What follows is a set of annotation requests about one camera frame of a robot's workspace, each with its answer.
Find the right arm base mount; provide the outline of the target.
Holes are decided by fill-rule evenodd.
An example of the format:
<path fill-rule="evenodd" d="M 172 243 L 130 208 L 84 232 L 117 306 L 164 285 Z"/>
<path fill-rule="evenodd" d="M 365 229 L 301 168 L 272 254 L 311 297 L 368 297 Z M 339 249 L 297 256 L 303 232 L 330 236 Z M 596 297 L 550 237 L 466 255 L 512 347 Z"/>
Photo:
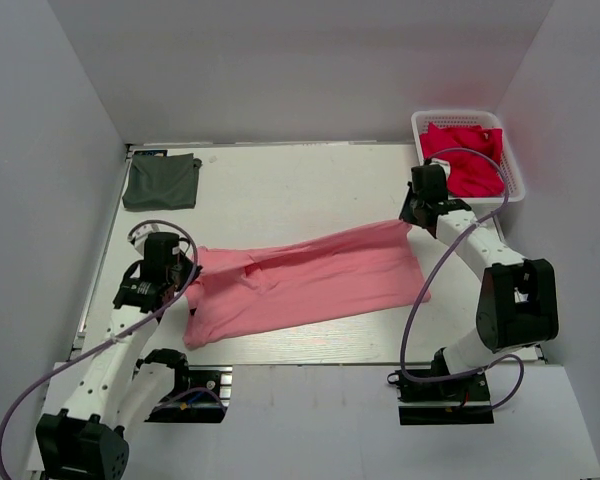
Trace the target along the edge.
<path fill-rule="evenodd" d="M 487 425 L 494 423 L 484 373 L 445 382 L 421 383 L 400 370 L 387 376 L 397 390 L 402 426 Z"/>

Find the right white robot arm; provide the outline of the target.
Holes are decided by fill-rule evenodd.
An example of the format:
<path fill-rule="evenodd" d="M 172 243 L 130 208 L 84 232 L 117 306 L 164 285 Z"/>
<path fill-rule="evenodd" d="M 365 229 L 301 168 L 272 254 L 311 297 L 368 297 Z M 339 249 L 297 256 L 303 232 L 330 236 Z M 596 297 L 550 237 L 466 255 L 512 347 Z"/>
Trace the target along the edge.
<path fill-rule="evenodd" d="M 423 301 L 451 255 L 457 255 L 481 282 L 474 328 L 436 353 L 428 376 L 403 369 L 405 380 L 432 384 L 439 396 L 452 399 L 466 389 L 468 377 L 514 357 L 521 348 L 557 337 L 557 293 L 551 263 L 528 259 L 510 249 L 484 227 L 485 220 L 466 202 L 450 198 L 442 166 L 412 168 L 400 218 L 428 231 L 447 247 L 417 294 L 418 302 Z"/>

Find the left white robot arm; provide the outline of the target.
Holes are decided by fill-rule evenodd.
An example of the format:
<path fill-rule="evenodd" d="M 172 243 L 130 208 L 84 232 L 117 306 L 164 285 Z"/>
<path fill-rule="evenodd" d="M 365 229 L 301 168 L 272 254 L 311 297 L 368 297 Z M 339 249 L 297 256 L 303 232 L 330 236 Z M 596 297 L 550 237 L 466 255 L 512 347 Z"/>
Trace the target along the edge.
<path fill-rule="evenodd" d="M 107 348 L 96 353 L 76 390 L 36 426 L 36 440 L 51 479 L 119 479 L 129 460 L 132 431 L 166 397 L 191 387 L 184 353 L 143 351 L 164 307 L 181 294 L 199 267 L 182 252 L 181 236 L 141 228 L 130 243 L 141 259 L 129 267 L 113 300 Z"/>

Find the pink t-shirt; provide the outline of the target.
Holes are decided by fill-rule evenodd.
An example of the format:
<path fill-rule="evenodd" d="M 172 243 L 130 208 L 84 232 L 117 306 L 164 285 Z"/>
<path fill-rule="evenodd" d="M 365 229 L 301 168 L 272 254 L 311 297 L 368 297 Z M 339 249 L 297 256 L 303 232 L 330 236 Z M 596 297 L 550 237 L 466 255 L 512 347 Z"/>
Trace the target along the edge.
<path fill-rule="evenodd" d="M 424 284 L 400 220 L 288 246 L 198 250 L 185 345 L 412 305 Z"/>

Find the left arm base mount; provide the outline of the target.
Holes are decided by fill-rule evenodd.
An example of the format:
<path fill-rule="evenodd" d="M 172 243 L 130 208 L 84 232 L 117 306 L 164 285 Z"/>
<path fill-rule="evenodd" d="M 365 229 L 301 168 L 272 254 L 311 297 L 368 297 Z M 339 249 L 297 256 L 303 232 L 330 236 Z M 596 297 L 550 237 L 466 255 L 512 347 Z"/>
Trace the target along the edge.
<path fill-rule="evenodd" d="M 232 366 L 190 366 L 186 382 L 159 401 L 147 422 L 220 424 L 230 404 L 232 384 Z"/>

